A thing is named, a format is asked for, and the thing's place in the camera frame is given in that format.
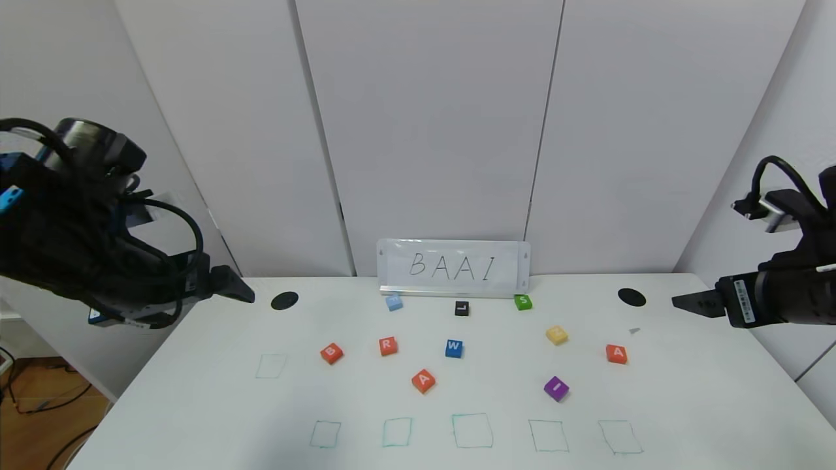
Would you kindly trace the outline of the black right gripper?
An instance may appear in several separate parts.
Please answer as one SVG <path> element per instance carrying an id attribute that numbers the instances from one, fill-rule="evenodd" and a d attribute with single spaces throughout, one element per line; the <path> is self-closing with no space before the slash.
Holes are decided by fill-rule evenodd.
<path id="1" fill-rule="evenodd" d="M 762 264 L 722 277 L 715 289 L 675 296 L 672 306 L 710 319 L 728 316 L 736 328 L 835 324 L 834 264 Z"/>

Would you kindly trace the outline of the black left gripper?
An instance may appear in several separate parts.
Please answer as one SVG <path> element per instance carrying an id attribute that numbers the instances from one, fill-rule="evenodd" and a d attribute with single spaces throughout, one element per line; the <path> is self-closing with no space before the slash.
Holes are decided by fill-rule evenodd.
<path id="1" fill-rule="evenodd" d="M 158 256 L 149 255 L 150 270 L 148 275 L 156 279 L 165 274 L 176 274 L 194 264 L 191 271 L 173 282 L 158 283 L 158 285 L 141 285 L 138 289 L 137 307 L 175 307 L 176 301 L 183 304 L 193 304 L 206 298 L 209 292 L 208 276 L 210 258 L 206 253 L 197 254 L 188 251 L 169 255 L 167 262 Z M 252 304 L 255 292 L 230 267 L 215 266 L 210 271 L 210 289 L 212 294 L 230 298 L 239 302 Z"/>

